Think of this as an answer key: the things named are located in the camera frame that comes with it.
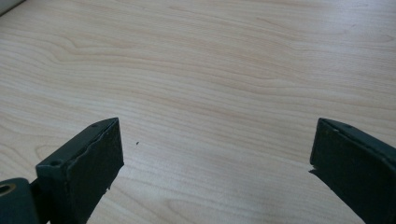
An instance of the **tabletop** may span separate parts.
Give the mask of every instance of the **tabletop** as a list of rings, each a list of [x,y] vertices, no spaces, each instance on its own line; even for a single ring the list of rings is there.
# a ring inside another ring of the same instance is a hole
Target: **tabletop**
[[[27,0],[0,18],[0,178],[118,117],[89,223],[362,223],[309,171],[318,118],[396,146],[390,0]]]

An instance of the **table surface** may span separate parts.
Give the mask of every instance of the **table surface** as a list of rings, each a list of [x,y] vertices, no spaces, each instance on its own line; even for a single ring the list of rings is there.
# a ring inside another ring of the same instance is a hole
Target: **table surface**
[[[101,119],[89,223],[362,223],[308,173],[318,118],[396,146],[390,0],[28,0],[0,18],[0,178]]]

